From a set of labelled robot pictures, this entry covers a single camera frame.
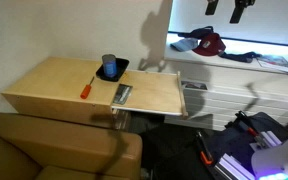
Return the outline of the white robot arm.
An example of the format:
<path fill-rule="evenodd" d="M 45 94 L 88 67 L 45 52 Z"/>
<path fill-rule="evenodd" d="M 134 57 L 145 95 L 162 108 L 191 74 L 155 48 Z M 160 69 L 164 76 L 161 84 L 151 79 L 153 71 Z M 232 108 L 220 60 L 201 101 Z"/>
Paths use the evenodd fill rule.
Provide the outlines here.
<path fill-rule="evenodd" d="M 288 175 L 288 140 L 281 145 L 256 151 L 251 157 L 251 166 L 257 179 L 278 173 Z"/>

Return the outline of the aluminium robot base rails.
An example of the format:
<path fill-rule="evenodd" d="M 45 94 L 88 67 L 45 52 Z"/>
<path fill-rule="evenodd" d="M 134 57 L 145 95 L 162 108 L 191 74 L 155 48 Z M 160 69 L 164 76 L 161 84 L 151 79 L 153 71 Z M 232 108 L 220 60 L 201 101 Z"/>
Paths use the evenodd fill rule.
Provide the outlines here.
<path fill-rule="evenodd" d="M 257 150 L 276 147 L 281 141 L 272 131 L 233 135 L 221 134 L 212 143 L 214 170 L 225 180 L 255 180 L 251 157 Z"/>

